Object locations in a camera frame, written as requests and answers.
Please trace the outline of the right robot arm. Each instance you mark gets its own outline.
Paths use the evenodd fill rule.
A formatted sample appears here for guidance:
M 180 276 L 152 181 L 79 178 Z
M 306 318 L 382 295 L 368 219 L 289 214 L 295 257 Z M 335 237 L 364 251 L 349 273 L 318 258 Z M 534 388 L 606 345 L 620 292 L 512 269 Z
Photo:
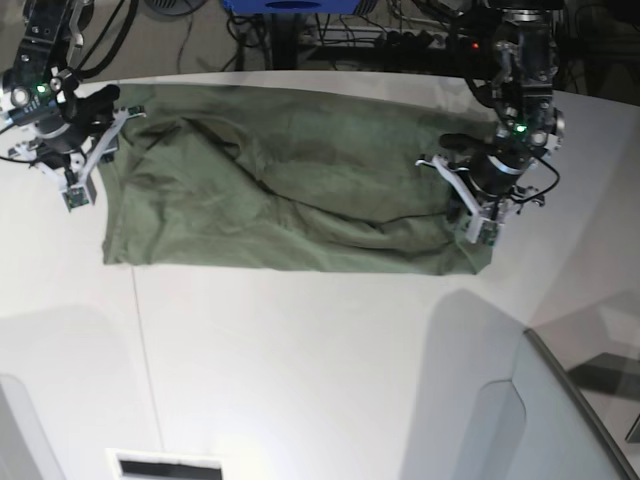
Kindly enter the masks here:
M 85 97 L 76 93 L 114 60 L 138 6 L 130 2 L 109 51 L 96 66 L 87 68 L 92 53 L 84 48 L 83 31 L 92 18 L 92 2 L 24 5 L 26 30 L 12 67 L 1 75 L 1 131 L 24 128 L 33 137 L 16 143 L 1 158 L 42 172 L 55 184 L 68 210 L 95 202 L 93 171 L 113 160 L 126 123 L 146 114 L 141 106 L 118 107 L 121 90 L 114 84 Z

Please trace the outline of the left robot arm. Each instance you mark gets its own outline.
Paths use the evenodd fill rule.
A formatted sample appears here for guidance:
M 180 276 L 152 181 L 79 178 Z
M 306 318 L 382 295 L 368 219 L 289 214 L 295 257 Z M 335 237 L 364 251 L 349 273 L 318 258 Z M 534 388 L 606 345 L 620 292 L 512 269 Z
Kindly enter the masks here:
M 497 123 L 491 137 L 448 133 L 445 155 L 418 160 L 435 169 L 452 193 L 447 218 L 471 244 L 494 245 L 505 222 L 529 204 L 542 207 L 561 181 L 550 158 L 566 122 L 555 106 L 560 61 L 554 14 L 560 1 L 472 1 L 460 12 L 418 1 L 444 27 L 447 49 L 474 99 Z

